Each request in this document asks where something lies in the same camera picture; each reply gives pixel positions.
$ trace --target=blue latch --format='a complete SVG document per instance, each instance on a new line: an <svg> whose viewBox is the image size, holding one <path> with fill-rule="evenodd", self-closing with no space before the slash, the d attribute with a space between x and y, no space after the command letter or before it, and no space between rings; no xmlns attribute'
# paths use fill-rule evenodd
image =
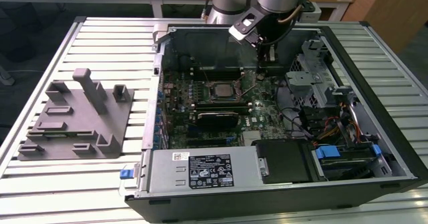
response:
<svg viewBox="0 0 428 224"><path fill-rule="evenodd" d="M333 145L320 146L314 153L319 159L341 156L337 147Z"/></svg>
<svg viewBox="0 0 428 224"><path fill-rule="evenodd" d="M121 170L121 180L133 179L134 170Z"/></svg>
<svg viewBox="0 0 428 224"><path fill-rule="evenodd" d="M158 99L163 100L163 92L158 91Z"/></svg>
<svg viewBox="0 0 428 224"><path fill-rule="evenodd" d="M381 152L381 149L380 149L379 145L376 145L376 144L372 145L372 148L373 148L376 156L380 156L383 154L383 152Z"/></svg>
<svg viewBox="0 0 428 224"><path fill-rule="evenodd" d="M154 143L158 143L161 141L159 135L154 135L153 137L154 137L154 139L153 139Z"/></svg>

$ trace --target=floor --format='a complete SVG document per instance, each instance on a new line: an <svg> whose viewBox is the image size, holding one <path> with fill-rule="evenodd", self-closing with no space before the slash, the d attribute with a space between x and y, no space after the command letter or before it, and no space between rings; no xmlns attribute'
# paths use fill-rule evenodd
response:
<svg viewBox="0 0 428 224"><path fill-rule="evenodd" d="M66 11L63 12L55 4L36 3L34 7L43 25L42 31L27 33L32 46L36 49L36 56L24 62L12 63L0 55L0 64L6 70L18 71L11 72L16 80L14 86L0 85L0 144L7 137L8 126L12 126L15 123L75 17L153 17L150 5L67 4L64 6ZM166 18L198 18L201 12L202 6L163 6L163 16ZM10 24L10 19L4 13L0 13L0 30L7 24ZM407 49L399 54L403 62L426 86L428 86L427 46L428 28L424 27Z"/></svg>

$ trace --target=barcode sticker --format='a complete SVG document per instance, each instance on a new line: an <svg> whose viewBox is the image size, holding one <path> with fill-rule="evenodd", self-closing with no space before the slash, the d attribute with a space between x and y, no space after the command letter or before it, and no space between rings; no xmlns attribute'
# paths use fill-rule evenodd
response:
<svg viewBox="0 0 428 224"><path fill-rule="evenodd" d="M226 177L220 180L220 182L228 182L228 181L234 181L234 179L232 177Z"/></svg>
<svg viewBox="0 0 428 224"><path fill-rule="evenodd" d="M190 152L174 152L173 160L189 160Z"/></svg>

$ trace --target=sticker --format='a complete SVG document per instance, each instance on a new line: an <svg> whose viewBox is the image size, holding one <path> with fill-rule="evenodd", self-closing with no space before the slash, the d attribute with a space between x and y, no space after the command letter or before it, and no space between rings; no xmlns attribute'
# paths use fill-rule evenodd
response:
<svg viewBox="0 0 428 224"><path fill-rule="evenodd" d="M337 2L349 2L352 3L353 0L336 0Z"/></svg>
<svg viewBox="0 0 428 224"><path fill-rule="evenodd" d="M174 152L173 160L189 160L190 152Z"/></svg>
<svg viewBox="0 0 428 224"><path fill-rule="evenodd" d="M230 155L189 157L189 186L191 189L229 187L234 184Z"/></svg>

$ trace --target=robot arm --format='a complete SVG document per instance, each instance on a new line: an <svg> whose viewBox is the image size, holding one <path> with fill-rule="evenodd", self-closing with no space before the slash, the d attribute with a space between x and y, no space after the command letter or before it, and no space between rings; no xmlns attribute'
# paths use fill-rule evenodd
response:
<svg viewBox="0 0 428 224"><path fill-rule="evenodd" d="M229 33L238 41L249 41L256 48L276 44L296 24L302 3L304 0L257 0Z"/></svg>

